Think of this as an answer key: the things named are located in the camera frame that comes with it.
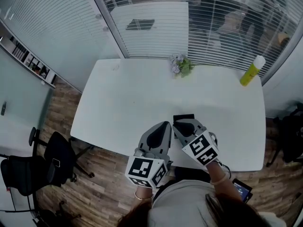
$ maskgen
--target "white blinds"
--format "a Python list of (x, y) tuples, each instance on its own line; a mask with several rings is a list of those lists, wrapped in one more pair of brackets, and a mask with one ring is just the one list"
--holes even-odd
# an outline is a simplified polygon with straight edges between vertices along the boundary
[(98, 59), (119, 58), (87, 0), (0, 0), (0, 9), (18, 40), (80, 91)]
[(196, 64), (245, 70), (257, 54), (264, 76), (292, 39), (303, 0), (96, 0), (129, 57), (183, 52)]

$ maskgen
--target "white table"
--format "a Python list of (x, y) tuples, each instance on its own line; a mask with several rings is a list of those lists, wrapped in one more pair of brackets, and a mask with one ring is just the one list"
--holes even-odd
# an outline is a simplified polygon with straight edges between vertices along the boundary
[[(188, 48), (188, 3), (185, 1), (144, 2), (115, 7), (111, 16), (129, 55), (163, 56)], [(154, 19), (150, 30), (126, 30), (133, 19)]]
[[(220, 160), (232, 171), (260, 170), (265, 152), (265, 108), (260, 78), (240, 85), (243, 72), (196, 66), (174, 79), (167, 60), (99, 60), (81, 97), (71, 135), (133, 155), (142, 134), (173, 115), (195, 114), (216, 134)], [(174, 166), (200, 168), (172, 134)]]

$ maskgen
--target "person behind glass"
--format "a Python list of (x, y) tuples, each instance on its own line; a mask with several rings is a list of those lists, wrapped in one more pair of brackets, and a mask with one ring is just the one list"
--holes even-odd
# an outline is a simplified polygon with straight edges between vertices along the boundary
[(254, 52), (258, 52), (258, 45), (261, 36), (264, 32), (264, 25), (262, 19), (262, 11), (266, 0), (246, 0), (245, 4), (248, 6), (248, 11), (242, 20), (240, 26), (240, 33), (246, 34), (250, 26), (254, 25), (254, 31), (250, 42), (251, 48)]
[(215, 161), (203, 170), (176, 167), (176, 179), (152, 189), (138, 187), (133, 210), (117, 227), (286, 227), (273, 213), (258, 213), (245, 204)]

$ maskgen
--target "white bottle cap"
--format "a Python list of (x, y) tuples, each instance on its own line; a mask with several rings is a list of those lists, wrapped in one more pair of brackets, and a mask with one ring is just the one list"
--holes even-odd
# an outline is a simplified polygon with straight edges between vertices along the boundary
[(265, 65), (265, 63), (266, 63), (265, 58), (262, 55), (257, 55), (253, 62), (255, 67), (259, 70), (262, 69), (262, 67)]

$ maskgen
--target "black office chair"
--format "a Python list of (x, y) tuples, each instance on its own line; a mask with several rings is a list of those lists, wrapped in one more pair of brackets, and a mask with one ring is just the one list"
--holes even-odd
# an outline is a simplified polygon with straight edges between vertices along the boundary
[(40, 145), (46, 146), (44, 158), (47, 162), (55, 165), (55, 174), (52, 184), (61, 186), (61, 184), (64, 184), (68, 178), (70, 178), (72, 182), (75, 182), (77, 180), (77, 176), (73, 172), (74, 166), (90, 178), (95, 176), (93, 173), (86, 172), (77, 163), (77, 159), (79, 157), (88, 150), (93, 149), (95, 146), (90, 145), (76, 155), (71, 147), (71, 142), (74, 141), (75, 138), (69, 138), (69, 141), (67, 141), (60, 133), (54, 132), (48, 143), (46, 143), (36, 135), (38, 135), (37, 130), (33, 127), (28, 143), (31, 146), (33, 141), (35, 141)]
[(55, 174), (54, 164), (41, 156), (9, 156), (0, 167), (5, 186), (18, 189), (23, 196), (51, 184)]
[(275, 140), (277, 147), (274, 157), (267, 162), (266, 167), (270, 167), (279, 152), (283, 151), (283, 160), (286, 163), (291, 161), (303, 163), (302, 159), (297, 159), (303, 153), (303, 104), (298, 103), (295, 109), (289, 116), (280, 120), (278, 117), (274, 119), (274, 124), (277, 125), (279, 135), (277, 138), (267, 137)]

